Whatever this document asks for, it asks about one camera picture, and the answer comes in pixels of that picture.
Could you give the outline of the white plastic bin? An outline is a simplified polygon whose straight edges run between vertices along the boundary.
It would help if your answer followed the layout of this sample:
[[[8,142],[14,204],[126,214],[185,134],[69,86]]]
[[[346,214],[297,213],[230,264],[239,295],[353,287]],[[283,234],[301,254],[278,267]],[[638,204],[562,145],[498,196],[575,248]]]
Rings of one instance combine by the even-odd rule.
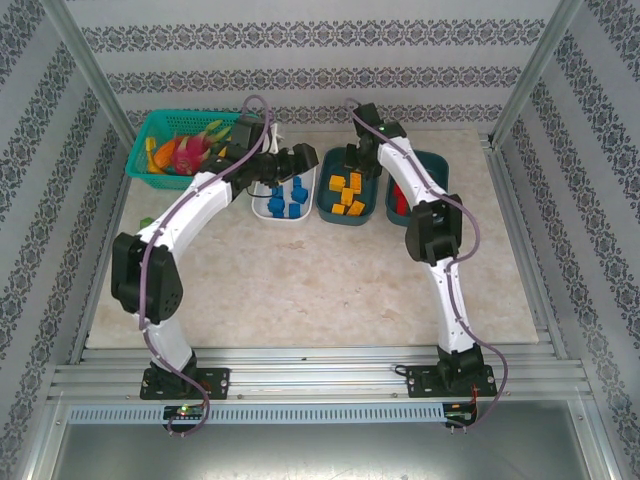
[[[301,204],[302,215],[299,219],[288,218],[288,205],[290,203],[296,203],[291,199],[293,181],[286,181],[282,187],[278,185],[279,178],[286,176],[288,180],[289,176],[293,174],[292,148],[285,148],[277,154],[270,154],[266,172],[261,174],[260,179],[249,190],[252,211],[260,220],[271,223],[294,225],[300,224],[303,220],[306,220],[311,213],[312,197],[315,191],[315,175],[318,166],[302,175],[295,175],[302,177],[304,185],[303,188],[306,188],[309,192],[307,202],[305,204]],[[286,201],[286,216],[284,218],[274,218],[269,212],[268,202],[272,197],[283,197]]]

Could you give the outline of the dark teal plastic bin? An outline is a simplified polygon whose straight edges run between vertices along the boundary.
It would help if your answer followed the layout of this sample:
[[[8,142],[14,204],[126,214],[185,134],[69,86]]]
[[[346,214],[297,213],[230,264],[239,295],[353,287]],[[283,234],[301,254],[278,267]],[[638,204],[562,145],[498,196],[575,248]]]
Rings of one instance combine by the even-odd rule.
[[[420,164],[426,169],[431,178],[443,190],[448,190],[449,165],[446,159],[438,154],[416,150],[415,154]],[[396,198],[392,195],[392,189],[397,184],[392,176],[388,178],[387,190],[385,196],[386,216],[388,220],[395,225],[407,227],[410,220],[410,213],[407,216],[400,216],[395,212]]]
[[[356,195],[354,193],[354,200],[361,201],[366,205],[361,216],[347,216],[346,212],[350,206],[346,206],[344,215],[332,214],[331,207],[334,203],[340,203],[341,192],[329,190],[328,183],[330,176],[340,175],[345,177],[345,188],[349,188],[349,173],[355,171],[348,170],[344,167],[344,156],[344,147],[332,148],[326,152],[319,174],[315,197],[316,208],[318,209],[320,217],[326,222],[346,226],[361,226],[368,221],[369,217],[375,210],[379,179],[366,179],[362,175],[362,193],[360,195]]]

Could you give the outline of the pink toy dragon fruit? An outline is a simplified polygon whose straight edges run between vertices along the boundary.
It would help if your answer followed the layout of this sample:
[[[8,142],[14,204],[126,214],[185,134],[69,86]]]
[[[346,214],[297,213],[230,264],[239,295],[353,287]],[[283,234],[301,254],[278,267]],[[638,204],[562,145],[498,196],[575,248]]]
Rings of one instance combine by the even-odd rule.
[[[176,140],[171,165],[177,175],[192,176],[199,171],[211,155],[212,149],[219,146],[231,132],[231,126],[220,128],[221,125],[222,121],[216,120],[198,134]]]

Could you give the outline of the orange toy fruit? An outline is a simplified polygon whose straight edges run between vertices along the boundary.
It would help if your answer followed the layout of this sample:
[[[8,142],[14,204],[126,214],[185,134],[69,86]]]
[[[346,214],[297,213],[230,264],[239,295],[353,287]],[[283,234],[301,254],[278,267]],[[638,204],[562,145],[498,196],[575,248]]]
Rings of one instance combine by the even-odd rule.
[[[172,166],[173,153],[176,149],[177,140],[172,139],[157,148],[152,156],[154,165],[162,171],[166,171]]]

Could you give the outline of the teal plastic mesh basket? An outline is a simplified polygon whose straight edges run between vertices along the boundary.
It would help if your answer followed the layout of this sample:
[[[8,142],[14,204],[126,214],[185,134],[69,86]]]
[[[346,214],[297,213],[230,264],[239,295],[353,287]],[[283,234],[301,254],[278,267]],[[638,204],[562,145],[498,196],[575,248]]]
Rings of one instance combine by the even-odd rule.
[[[159,145],[175,136],[195,135],[210,123],[221,121],[216,131],[233,126],[240,117],[239,112],[197,110],[154,110],[143,122],[125,166],[126,174],[137,178],[158,190],[184,191],[191,183],[190,176],[156,174],[148,170],[146,139],[154,138]]]

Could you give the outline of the small green circuit board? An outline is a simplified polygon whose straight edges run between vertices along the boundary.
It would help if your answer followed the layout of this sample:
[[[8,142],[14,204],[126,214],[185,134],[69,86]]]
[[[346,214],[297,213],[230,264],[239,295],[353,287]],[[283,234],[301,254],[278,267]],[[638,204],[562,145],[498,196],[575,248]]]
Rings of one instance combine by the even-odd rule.
[[[163,412],[163,419],[166,421],[171,419],[199,421],[203,414],[204,408],[201,406],[166,406]]]
[[[450,423],[471,425],[476,421],[478,411],[475,404],[445,404],[444,413]]]

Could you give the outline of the aluminium frame post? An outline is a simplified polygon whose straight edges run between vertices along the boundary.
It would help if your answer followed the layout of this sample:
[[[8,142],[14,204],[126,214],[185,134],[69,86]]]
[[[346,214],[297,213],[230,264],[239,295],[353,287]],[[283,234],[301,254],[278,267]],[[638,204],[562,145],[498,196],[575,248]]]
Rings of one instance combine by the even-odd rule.
[[[552,59],[555,49],[583,4],[584,0],[559,0],[494,129],[488,135],[488,142],[492,149],[499,147],[505,141],[528,101],[529,95]]]
[[[66,0],[39,0],[39,2],[75,60],[88,86],[98,99],[119,139],[128,150],[131,150],[137,133],[81,29],[74,20]]]

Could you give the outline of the aluminium side rail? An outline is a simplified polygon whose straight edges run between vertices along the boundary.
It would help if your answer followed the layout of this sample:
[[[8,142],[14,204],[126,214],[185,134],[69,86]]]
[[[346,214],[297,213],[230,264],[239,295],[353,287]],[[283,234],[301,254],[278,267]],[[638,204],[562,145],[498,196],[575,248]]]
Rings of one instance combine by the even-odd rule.
[[[102,286],[104,284],[106,270],[109,264],[111,242],[118,230],[118,225],[129,190],[129,184],[130,179],[125,173],[125,170],[122,170],[119,177],[117,195],[114,197],[110,205],[106,228],[100,240],[99,256],[96,260],[89,289],[86,292],[85,303],[81,310],[79,323],[72,338],[71,348],[68,351],[68,364],[77,364],[82,358],[90,327],[99,303]]]
[[[570,356],[562,341],[552,302],[549,300],[506,164],[501,152],[493,147],[490,135],[480,134],[479,138],[534,324],[549,337],[554,355],[560,360],[567,360]]]

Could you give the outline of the aluminium cross rail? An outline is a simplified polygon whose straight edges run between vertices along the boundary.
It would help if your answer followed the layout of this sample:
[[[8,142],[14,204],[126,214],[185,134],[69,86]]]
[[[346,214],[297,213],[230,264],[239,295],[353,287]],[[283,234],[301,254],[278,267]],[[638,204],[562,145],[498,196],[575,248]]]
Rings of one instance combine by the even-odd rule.
[[[507,381],[505,401],[590,399],[592,383],[579,360],[563,359],[549,341],[504,345],[503,367],[484,356]],[[199,365],[230,371],[228,400],[277,403],[346,403],[405,400],[397,365],[433,365],[433,347],[212,348],[196,352]],[[79,363],[55,368],[46,398],[68,404],[137,403],[149,365],[141,349],[89,349]]]

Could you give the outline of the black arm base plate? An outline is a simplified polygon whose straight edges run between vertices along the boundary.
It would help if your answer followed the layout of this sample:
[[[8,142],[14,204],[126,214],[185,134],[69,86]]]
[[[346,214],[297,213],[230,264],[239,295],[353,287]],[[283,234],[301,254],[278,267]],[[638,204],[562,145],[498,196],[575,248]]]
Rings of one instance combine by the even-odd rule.
[[[497,384],[493,370],[485,366],[482,372],[446,383],[435,366],[415,365],[406,368],[406,385],[410,398],[471,398],[495,397]]]
[[[226,368],[197,368],[195,380],[210,399],[226,400],[230,370]],[[139,397],[142,400],[202,400],[202,393],[179,376],[149,367],[144,371]]]

